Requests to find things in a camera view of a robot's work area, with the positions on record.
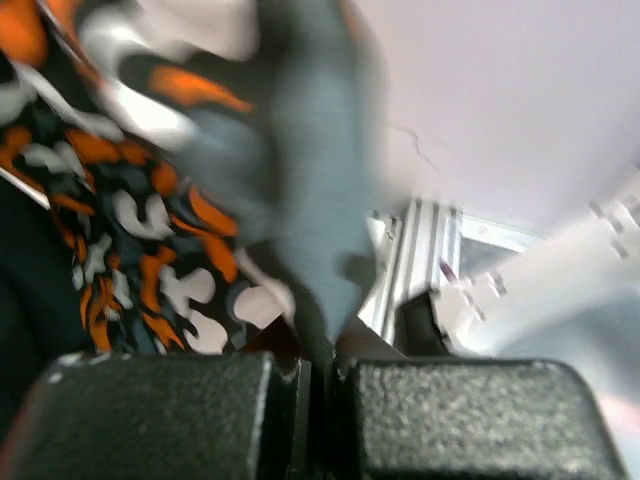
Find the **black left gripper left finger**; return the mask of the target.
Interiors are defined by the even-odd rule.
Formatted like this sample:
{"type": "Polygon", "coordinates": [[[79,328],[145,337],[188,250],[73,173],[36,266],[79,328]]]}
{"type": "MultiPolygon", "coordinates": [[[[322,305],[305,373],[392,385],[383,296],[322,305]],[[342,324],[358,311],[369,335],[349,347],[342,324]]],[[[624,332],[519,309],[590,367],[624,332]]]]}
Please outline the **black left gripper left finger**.
{"type": "Polygon", "coordinates": [[[284,479],[304,465],[310,367],[267,352],[70,354],[35,383],[5,479],[284,479]]]}

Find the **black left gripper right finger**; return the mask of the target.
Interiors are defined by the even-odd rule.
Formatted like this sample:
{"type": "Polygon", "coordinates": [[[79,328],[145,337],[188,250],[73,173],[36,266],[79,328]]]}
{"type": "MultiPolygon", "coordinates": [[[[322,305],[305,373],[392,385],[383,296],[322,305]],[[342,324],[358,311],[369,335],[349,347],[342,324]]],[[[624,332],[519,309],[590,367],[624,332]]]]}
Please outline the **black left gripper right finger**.
{"type": "Polygon", "coordinates": [[[363,324],[337,343],[339,479],[624,479],[585,381],[548,360],[407,358],[363,324]]]}

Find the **black shorts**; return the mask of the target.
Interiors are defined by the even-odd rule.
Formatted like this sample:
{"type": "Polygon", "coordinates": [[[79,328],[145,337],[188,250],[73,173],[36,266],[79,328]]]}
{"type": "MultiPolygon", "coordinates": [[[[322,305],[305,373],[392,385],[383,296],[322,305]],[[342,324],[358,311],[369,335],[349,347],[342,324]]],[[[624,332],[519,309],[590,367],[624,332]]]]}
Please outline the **black shorts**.
{"type": "Polygon", "coordinates": [[[45,209],[1,181],[1,435],[58,357],[94,349],[80,319],[71,252],[45,209]]]}

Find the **orange grey camouflage shorts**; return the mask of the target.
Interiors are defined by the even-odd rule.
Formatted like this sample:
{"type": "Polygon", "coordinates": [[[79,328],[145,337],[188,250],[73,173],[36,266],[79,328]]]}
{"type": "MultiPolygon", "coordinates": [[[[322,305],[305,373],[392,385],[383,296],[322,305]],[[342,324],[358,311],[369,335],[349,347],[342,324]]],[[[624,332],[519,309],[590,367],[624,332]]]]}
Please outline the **orange grey camouflage shorts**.
{"type": "Polygon", "coordinates": [[[98,352],[330,354],[377,276],[349,1],[5,1],[1,178],[71,252],[98,352]]]}

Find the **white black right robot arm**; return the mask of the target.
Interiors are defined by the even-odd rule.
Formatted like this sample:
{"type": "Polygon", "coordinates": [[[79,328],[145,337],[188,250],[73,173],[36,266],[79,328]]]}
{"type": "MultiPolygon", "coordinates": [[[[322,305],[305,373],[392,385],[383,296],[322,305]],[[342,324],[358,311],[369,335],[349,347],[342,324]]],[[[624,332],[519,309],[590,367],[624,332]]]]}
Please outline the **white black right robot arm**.
{"type": "Polygon", "coordinates": [[[498,357],[540,343],[639,431],[639,177],[547,238],[416,201],[394,331],[409,355],[498,357]]]}

